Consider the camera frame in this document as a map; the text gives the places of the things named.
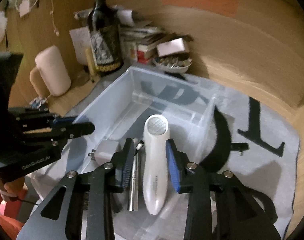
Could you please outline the white plug charger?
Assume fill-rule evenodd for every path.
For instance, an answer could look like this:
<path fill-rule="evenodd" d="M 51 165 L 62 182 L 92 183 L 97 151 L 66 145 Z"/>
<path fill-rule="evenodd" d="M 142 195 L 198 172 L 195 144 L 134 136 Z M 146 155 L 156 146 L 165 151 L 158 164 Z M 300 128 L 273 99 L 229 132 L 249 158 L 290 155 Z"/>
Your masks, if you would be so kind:
<path fill-rule="evenodd" d="M 98 165 L 110 162 L 114 153 L 121 150 L 118 141 L 103 140 L 99 143 L 96 149 L 92 149 L 88 156 Z"/>

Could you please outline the clear plastic storage box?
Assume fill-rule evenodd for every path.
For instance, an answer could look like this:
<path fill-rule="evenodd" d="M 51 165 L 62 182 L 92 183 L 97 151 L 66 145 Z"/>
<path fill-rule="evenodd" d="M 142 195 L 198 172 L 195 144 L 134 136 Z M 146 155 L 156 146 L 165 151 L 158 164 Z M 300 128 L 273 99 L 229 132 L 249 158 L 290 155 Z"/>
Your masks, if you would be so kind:
<path fill-rule="evenodd" d="M 142 139 L 144 124 L 154 114 L 167 118 L 177 148 L 191 161 L 200 162 L 206 155 L 220 92 L 220 85 L 202 77 L 178 79 L 138 67 L 127 69 L 115 81 L 100 82 L 67 113 L 76 116 L 77 122 L 92 122 L 95 131 L 69 140 L 59 161 L 33 172 L 34 189 L 45 198 L 69 170 L 92 171 L 92 150 L 104 141 L 124 144 L 127 138 Z"/>

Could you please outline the silver metal tube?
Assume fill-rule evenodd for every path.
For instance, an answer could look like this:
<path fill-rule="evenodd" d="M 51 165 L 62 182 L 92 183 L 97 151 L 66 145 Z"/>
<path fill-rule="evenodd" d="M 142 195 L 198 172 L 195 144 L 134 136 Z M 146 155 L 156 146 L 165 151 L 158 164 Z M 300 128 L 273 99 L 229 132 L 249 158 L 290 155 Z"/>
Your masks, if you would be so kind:
<path fill-rule="evenodd" d="M 134 139 L 135 154 L 132 164 L 131 180 L 129 187 L 128 211 L 138 211 L 138 194 L 140 181 L 140 150 L 144 148 L 144 141 L 137 138 Z"/>

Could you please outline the white handheld massager device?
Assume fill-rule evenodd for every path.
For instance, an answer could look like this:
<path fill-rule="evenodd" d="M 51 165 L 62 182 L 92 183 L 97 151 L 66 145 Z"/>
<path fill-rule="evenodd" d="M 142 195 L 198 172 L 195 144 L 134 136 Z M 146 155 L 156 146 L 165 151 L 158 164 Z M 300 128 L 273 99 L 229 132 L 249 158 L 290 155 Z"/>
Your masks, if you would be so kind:
<path fill-rule="evenodd" d="M 159 114 L 149 116 L 143 131 L 145 148 L 143 197 L 151 215 L 158 215 L 166 199 L 168 188 L 166 141 L 169 136 L 168 120 Z"/>

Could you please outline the pink cylindrical mug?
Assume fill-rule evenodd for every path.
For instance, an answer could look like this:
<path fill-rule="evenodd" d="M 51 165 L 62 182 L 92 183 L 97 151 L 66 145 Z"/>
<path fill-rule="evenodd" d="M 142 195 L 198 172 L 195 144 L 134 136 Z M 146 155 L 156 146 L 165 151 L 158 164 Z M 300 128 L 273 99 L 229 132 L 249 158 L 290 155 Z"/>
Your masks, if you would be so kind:
<path fill-rule="evenodd" d="M 29 79 L 40 99 L 49 95 L 61 96 L 72 85 L 57 46 L 48 47 L 36 55 L 35 67 L 31 70 Z"/>

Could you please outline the yellow tube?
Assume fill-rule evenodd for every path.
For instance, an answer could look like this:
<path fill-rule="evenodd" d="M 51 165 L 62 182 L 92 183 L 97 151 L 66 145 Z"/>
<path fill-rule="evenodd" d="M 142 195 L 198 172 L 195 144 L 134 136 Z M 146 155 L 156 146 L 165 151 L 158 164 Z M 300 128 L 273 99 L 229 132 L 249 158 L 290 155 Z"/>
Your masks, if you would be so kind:
<path fill-rule="evenodd" d="M 87 47 L 85 49 L 85 56 L 86 56 L 86 60 L 87 60 L 87 66 L 88 66 L 88 69 L 89 69 L 89 73 L 90 73 L 91 77 L 95 77 L 97 75 L 97 72 L 96 72 L 96 69 L 95 69 L 95 63 L 94 63 L 94 60 L 93 60 L 91 47 Z"/>

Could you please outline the handwritten paper note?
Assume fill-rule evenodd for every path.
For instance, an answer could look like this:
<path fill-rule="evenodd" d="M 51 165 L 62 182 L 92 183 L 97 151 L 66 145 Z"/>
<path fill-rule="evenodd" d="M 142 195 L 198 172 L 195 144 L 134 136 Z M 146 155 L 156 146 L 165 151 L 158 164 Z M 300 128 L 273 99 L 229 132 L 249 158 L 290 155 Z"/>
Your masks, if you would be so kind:
<path fill-rule="evenodd" d="M 90 42 L 90 32 L 88 27 L 81 27 L 76 29 L 71 29 L 69 31 L 76 59 L 81 65 L 87 66 L 87 54 L 86 50 L 91 48 Z"/>

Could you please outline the dark wine bottle elephant label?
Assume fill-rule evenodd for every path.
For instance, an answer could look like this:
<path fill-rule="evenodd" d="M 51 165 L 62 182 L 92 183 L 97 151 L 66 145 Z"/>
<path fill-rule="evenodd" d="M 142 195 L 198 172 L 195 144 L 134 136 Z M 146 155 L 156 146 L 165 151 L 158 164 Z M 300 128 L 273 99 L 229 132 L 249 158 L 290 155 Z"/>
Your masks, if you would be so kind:
<path fill-rule="evenodd" d="M 96 71 L 101 76 L 108 76 L 120 70 L 123 57 L 117 10 L 109 7 L 106 0 L 95 0 L 87 25 Z"/>

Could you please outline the stack of books and papers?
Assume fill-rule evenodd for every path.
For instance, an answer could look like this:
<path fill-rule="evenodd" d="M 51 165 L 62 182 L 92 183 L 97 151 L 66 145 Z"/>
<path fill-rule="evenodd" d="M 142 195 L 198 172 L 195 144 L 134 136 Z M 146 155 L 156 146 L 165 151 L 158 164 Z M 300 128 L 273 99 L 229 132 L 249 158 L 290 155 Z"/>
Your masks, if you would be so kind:
<path fill-rule="evenodd" d="M 138 61 L 140 57 L 150 59 L 157 42 L 168 35 L 164 28 L 152 25 L 151 21 L 141 21 L 133 27 L 122 25 L 120 31 L 123 59 L 132 61 Z"/>

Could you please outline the white bowl of stones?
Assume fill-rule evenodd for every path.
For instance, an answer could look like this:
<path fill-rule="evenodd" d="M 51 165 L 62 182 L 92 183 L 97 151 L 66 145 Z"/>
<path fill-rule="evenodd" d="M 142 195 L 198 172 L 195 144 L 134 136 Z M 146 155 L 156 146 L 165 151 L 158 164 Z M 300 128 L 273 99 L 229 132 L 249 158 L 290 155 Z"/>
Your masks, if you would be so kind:
<path fill-rule="evenodd" d="M 192 65 L 192 59 L 185 56 L 155 57 L 153 64 L 160 70 L 173 74 L 184 74 Z"/>

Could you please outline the white card box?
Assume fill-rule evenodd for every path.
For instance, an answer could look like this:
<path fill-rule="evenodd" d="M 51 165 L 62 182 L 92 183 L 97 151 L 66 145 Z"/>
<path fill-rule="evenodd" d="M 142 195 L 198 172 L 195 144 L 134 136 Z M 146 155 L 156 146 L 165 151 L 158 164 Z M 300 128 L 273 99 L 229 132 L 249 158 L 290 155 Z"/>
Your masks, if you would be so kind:
<path fill-rule="evenodd" d="M 183 38 L 176 38 L 174 40 L 158 44 L 156 49 L 159 57 L 190 52 L 188 43 Z"/>

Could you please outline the orange sticky note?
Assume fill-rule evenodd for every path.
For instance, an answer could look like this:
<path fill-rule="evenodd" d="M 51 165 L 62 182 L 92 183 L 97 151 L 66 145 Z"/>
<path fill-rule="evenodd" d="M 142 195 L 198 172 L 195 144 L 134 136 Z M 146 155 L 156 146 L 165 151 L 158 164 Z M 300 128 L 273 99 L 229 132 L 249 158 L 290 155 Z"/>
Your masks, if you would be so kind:
<path fill-rule="evenodd" d="M 239 6 L 237 0 L 162 0 L 162 3 L 164 5 L 210 11 L 227 17 L 233 17 Z"/>

